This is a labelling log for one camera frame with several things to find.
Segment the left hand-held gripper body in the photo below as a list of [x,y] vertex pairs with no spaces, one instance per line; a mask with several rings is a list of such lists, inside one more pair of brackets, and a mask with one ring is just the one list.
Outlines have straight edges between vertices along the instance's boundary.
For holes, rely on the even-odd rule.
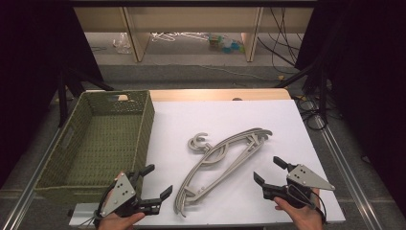
[[120,218],[130,217],[136,213],[144,213],[146,216],[158,215],[159,198],[142,200],[137,197],[138,179],[137,172],[121,172],[107,192],[109,198],[101,202],[99,216],[105,218],[111,213],[115,213]]

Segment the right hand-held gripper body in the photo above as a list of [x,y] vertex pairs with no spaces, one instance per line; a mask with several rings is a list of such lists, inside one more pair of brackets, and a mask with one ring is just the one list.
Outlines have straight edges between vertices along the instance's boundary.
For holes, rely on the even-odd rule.
[[332,184],[303,164],[279,164],[279,167],[287,170],[287,184],[276,186],[267,184],[262,180],[261,188],[264,199],[273,200],[275,197],[280,197],[291,206],[300,209],[305,206],[315,206],[310,200],[313,188],[328,191],[335,190]]

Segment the green woven basket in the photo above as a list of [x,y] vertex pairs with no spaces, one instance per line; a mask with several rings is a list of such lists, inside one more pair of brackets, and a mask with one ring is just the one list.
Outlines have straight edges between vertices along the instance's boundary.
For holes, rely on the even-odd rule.
[[146,165],[154,114],[147,90],[82,93],[34,191],[58,204],[100,201],[119,172]]

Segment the person's left hand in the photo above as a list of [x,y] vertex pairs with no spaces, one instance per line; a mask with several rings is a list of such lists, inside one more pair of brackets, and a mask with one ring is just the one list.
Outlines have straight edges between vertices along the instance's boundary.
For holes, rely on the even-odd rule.
[[100,221],[97,230],[134,230],[134,224],[145,216],[144,213],[136,213],[130,217],[121,218],[111,213]]

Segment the person's right hand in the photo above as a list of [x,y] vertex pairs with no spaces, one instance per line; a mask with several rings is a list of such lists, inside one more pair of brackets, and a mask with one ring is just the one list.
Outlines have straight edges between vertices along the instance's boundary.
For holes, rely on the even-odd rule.
[[313,188],[312,202],[316,205],[315,208],[305,206],[297,209],[291,206],[286,200],[275,197],[275,209],[278,211],[285,211],[298,230],[324,230],[322,215],[317,211],[320,207],[319,193],[320,190]]

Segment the white paper sheet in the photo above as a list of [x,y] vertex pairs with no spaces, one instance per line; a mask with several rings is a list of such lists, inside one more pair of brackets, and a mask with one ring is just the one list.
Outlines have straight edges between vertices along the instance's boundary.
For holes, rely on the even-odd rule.
[[263,198],[253,175],[258,173],[269,184],[285,184],[286,172],[274,164],[275,156],[291,164],[304,164],[319,175],[325,173],[292,101],[158,102],[154,107],[147,162],[154,165],[155,170],[145,178],[144,198],[158,196],[167,186],[181,186],[201,158],[188,146],[197,133],[205,133],[205,140],[211,145],[253,127],[269,129],[273,134],[258,152],[200,202],[186,207],[183,215],[174,213],[174,199],[169,197],[163,202],[159,215],[139,222],[142,228],[288,223],[288,214],[276,210],[272,201]]

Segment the black metal stand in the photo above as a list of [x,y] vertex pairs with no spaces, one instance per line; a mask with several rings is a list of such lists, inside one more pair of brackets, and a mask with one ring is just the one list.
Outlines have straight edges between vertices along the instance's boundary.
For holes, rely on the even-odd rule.
[[85,91],[83,85],[81,84],[83,81],[88,81],[102,90],[114,91],[114,88],[105,84],[102,78],[93,78],[77,69],[63,67],[59,73],[57,81],[57,93],[59,98],[59,127],[63,127],[68,118],[66,89],[69,89],[73,96],[78,98]]
[[306,77],[303,91],[306,95],[312,94],[316,89],[319,91],[319,104],[316,114],[322,120],[322,128],[327,126],[327,70],[321,60],[314,60],[303,70],[294,74],[292,77],[276,85],[276,88],[285,88],[291,83]]

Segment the black curtain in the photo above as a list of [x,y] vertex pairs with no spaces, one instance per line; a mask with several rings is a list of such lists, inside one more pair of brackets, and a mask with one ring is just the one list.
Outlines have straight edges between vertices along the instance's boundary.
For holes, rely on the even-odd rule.
[[362,150],[406,217],[406,0],[318,0],[296,67],[328,56],[332,93]]
[[77,90],[102,74],[69,0],[0,0],[0,187],[25,153],[59,75]]

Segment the clear plastic bag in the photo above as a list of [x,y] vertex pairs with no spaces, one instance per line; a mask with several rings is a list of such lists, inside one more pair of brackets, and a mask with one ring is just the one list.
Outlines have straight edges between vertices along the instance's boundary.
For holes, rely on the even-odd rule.
[[119,37],[113,40],[113,47],[119,54],[132,53],[127,33],[120,33]]

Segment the colourful plastic toys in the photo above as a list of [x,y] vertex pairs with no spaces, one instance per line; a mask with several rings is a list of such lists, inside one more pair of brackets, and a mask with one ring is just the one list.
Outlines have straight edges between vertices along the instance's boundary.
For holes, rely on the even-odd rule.
[[228,36],[210,34],[208,42],[211,49],[221,51],[224,54],[231,54],[233,52],[245,53],[242,43]]

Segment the wooden shelf unit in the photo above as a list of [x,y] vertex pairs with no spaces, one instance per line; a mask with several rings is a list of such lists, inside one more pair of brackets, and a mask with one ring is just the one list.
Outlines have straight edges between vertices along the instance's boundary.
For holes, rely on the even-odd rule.
[[239,33],[246,60],[254,60],[257,36],[275,33],[280,23],[290,34],[306,32],[312,8],[288,7],[75,7],[88,33],[126,33],[135,61],[143,60],[152,32]]

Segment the aluminium frame rail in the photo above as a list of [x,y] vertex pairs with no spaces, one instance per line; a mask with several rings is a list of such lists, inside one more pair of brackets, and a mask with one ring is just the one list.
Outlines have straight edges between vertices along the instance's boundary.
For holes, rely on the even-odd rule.
[[358,180],[356,179],[350,165],[340,149],[331,129],[328,127],[327,122],[317,115],[315,118],[318,128],[321,130],[322,135],[327,143],[329,151],[343,176],[343,179],[349,189],[351,197],[357,206],[357,209],[364,220],[369,230],[383,230],[383,225],[380,223],[375,210],[371,203],[368,201],[367,196],[361,188]]
[[28,210],[34,200],[34,196],[35,196],[34,184],[35,184],[36,180],[38,179],[42,169],[44,168],[44,165],[50,156],[52,147],[54,146],[56,139],[58,138],[60,132],[61,132],[61,128],[58,127],[56,129],[56,132],[55,132],[50,144],[46,148],[45,152],[42,154],[40,161],[39,161],[37,167],[35,168],[35,171],[33,172],[33,175],[30,178],[27,186],[25,187],[25,189],[22,191],[21,195],[17,199],[16,204],[11,209],[11,212],[9,213],[4,225],[0,228],[0,230],[18,230],[22,220],[26,216],[26,213],[28,212]]

